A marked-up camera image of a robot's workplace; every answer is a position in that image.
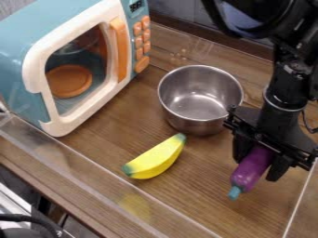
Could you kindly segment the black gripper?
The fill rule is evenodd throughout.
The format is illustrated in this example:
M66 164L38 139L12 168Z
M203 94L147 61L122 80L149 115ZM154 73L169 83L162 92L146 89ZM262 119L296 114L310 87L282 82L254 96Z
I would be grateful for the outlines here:
M261 110L247 107L230 107L229 117L223 122L233 131L233 157L239 164L255 146L262 146L274 152L274 160L266 180L277 182L290 167L300 166L310 170L318 153L318 145L302 131L298 125L298 115L275 113L278 119L267 120L262 128L258 124Z

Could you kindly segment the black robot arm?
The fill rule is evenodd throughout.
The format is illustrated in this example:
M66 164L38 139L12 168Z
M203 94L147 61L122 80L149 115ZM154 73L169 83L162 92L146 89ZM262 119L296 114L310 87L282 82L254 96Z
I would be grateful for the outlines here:
M269 39L274 73L261 109L229 108L225 126L234 134L234 159L243 163L253 147L273 153L266 179L277 181L293 167L312 169L318 144L301 127L305 109L318 101L318 0L202 0L210 19L235 38Z

